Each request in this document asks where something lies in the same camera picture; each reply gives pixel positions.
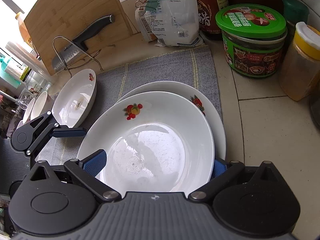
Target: blue gripper pad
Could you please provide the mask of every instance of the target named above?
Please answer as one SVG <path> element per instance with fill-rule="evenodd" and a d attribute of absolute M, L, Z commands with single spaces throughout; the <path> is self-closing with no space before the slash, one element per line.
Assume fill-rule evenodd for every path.
<path fill-rule="evenodd" d="M 223 163 L 223 160 L 219 161 L 215 159 L 211 179 L 218 177 L 219 175 L 224 173 L 226 170 L 227 170 L 227 165 Z"/>
<path fill-rule="evenodd" d="M 80 161 L 79 166 L 95 177 L 106 166 L 106 164 L 107 153 L 100 149 Z"/>

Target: barcode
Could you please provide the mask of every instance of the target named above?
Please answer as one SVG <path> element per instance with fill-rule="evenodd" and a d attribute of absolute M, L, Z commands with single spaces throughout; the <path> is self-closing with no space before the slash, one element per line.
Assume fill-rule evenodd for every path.
<path fill-rule="evenodd" d="M 188 31 L 180 31 L 178 32 L 178 36 L 180 38 L 188 37 Z"/>

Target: yellow lid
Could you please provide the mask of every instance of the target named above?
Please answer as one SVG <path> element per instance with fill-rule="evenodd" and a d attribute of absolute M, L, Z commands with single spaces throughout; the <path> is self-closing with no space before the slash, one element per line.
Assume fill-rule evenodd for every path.
<path fill-rule="evenodd" d="M 18 20 L 18 17 L 22 14 L 22 12 L 18 12 L 17 15 L 15 16 L 15 19 Z"/>
<path fill-rule="evenodd" d="M 293 40 L 309 57 L 320 60 L 320 32 L 315 28 L 304 22 L 297 23 Z"/>

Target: beige tile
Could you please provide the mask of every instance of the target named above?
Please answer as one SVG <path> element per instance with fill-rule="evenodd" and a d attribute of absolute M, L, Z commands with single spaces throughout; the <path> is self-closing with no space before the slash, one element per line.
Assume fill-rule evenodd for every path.
<path fill-rule="evenodd" d="M 238 98 L 232 71 L 224 57 L 222 41 L 209 41 L 218 77 L 223 126 L 227 140 L 227 160 L 244 160 L 243 138 Z"/>
<path fill-rule="evenodd" d="M 142 34 L 137 33 L 130 38 L 117 42 L 115 47 L 106 47 L 102 49 L 100 54 L 97 55 L 97 60 L 100 61 L 103 70 L 108 70 L 124 65 L 126 63 L 131 63 L 179 49 L 170 47 L 158 47 L 155 46 L 155 44 L 156 41 L 146 42 L 143 39 Z M 76 74 L 85 68 L 93 69 L 96 74 L 101 72 L 98 64 L 95 61 L 91 61 L 83 67 L 73 69 L 71 70 L 71 72 L 72 74 Z M 60 91 L 70 79 L 70 75 L 67 71 L 58 73 L 58 77 L 58 81 L 50 88 L 50 94 Z"/>
<path fill-rule="evenodd" d="M 278 82 L 278 72 L 266 78 L 251 78 L 233 70 L 239 100 L 251 98 L 279 97 L 286 94 Z"/>
<path fill-rule="evenodd" d="M 272 161 L 296 195 L 301 214 L 293 231 L 298 239 L 320 234 L 320 132 L 308 109 L 308 98 L 240 101 L 246 165 Z"/>

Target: white plastic bag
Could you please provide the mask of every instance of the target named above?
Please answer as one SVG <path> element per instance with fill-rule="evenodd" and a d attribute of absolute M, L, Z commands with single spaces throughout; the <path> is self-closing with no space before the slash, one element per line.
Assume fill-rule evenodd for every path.
<path fill-rule="evenodd" d="M 156 10 L 146 11 L 145 18 L 160 46 L 195 47 L 203 43 L 197 0 L 159 0 Z"/>

